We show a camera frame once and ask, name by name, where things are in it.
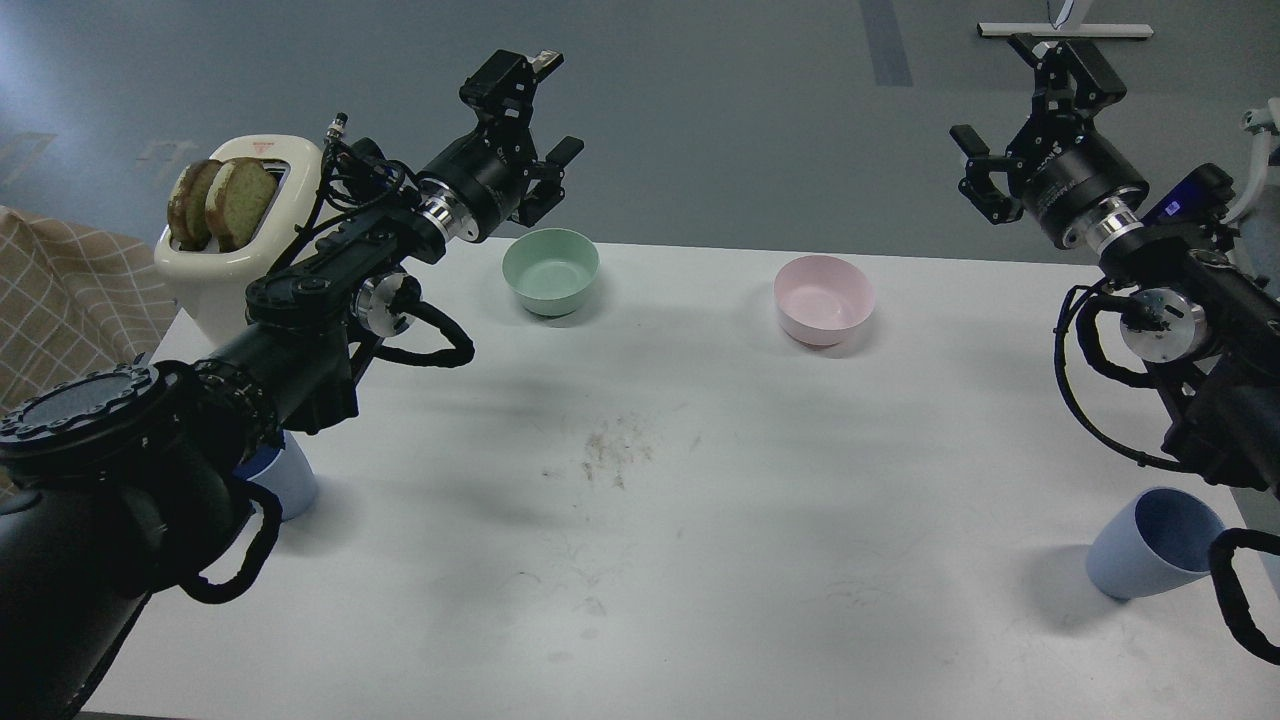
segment beige fabric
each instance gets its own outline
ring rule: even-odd
[[[155,350],[174,313],[142,241],[0,205],[0,411]]]

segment plastic cup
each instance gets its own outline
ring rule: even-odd
[[[773,278],[778,323],[805,345],[849,340],[876,307],[876,288],[856,266],[829,255],[805,255]]]
[[[595,245],[586,236],[563,228],[526,233],[502,259],[502,275],[520,304],[548,318],[581,307],[599,268]]]
[[[1119,600],[1162,593],[1208,575],[1208,546],[1224,528],[1196,496],[1151,488],[1098,533],[1084,568],[1100,591]]]
[[[284,520],[306,512],[320,491],[307,456],[289,433],[284,433],[283,450],[264,445],[232,474],[271,491],[280,500]]]

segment white stand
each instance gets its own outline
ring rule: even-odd
[[[1036,37],[1092,37],[1147,40],[1155,31],[1148,24],[1084,24],[1084,15],[1093,0],[1066,0],[1057,19],[1051,23],[978,23],[983,37],[1009,37],[1025,32]]]

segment gray floor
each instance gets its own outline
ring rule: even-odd
[[[1053,0],[1055,6],[1060,0]],[[973,123],[1004,146],[1030,70],[978,20],[1038,0],[419,4],[0,0],[0,202],[136,234],[188,161],[255,132],[319,138],[334,111],[410,164],[472,118],[497,47],[564,53],[535,136],[586,141],[547,224],[598,241],[1089,263],[955,192]],[[1148,22],[1105,54],[1130,87],[1100,128],[1162,192],[1202,161],[1243,177],[1240,113],[1276,94],[1274,0],[1103,0]],[[503,233],[518,233],[513,225]]]

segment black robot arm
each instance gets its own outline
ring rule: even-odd
[[[251,324],[239,337],[191,365],[91,373],[0,420],[0,464],[20,488],[0,506],[0,717],[72,717],[151,593],[180,585],[224,602],[248,589],[280,509],[232,470],[280,442],[282,428],[315,433],[356,416],[356,383],[375,357],[471,359],[470,338],[421,300],[401,263],[435,263],[451,238],[479,242],[504,219],[534,223],[559,202],[563,168],[582,142],[566,138],[539,160],[529,131],[536,85],[559,63],[557,53],[495,53],[462,86],[476,129],[420,173],[387,161],[367,138],[342,142],[339,115],[311,219],[247,290]],[[338,197],[344,211],[316,225],[321,202]],[[330,228],[314,256],[289,264]],[[454,347],[385,347],[412,318]],[[264,521],[241,573],[204,580],[251,503]]]
[[[1280,488],[1280,302],[1265,282],[1225,255],[1233,231],[1222,224],[1231,178],[1212,164],[1187,176],[1142,218],[1148,183],[1094,127],[1094,117],[1125,86],[1088,41],[1037,53],[1030,36],[1010,44],[1036,72],[1032,113],[1005,155],[992,155],[969,126],[951,128],[968,156],[960,192],[991,223],[1030,213],[1060,249],[1087,243],[1105,281],[1068,296],[1055,340],[1055,370],[1073,415],[1108,447],[1139,464],[1196,473],[1211,484],[1275,493]],[[992,173],[1005,173],[1009,192]],[[1119,295],[1121,290],[1132,290]],[[1143,373],[1112,364],[1093,322],[1120,316],[1121,334]],[[1153,388],[1171,418],[1153,457],[1103,436],[1080,410],[1066,382],[1064,338],[1076,320],[1089,365],[1132,387]],[[1280,648],[1257,632],[1231,570],[1231,551],[1280,551],[1280,539],[1230,530],[1215,543],[1211,568],[1224,618],[1247,650],[1280,664]]]

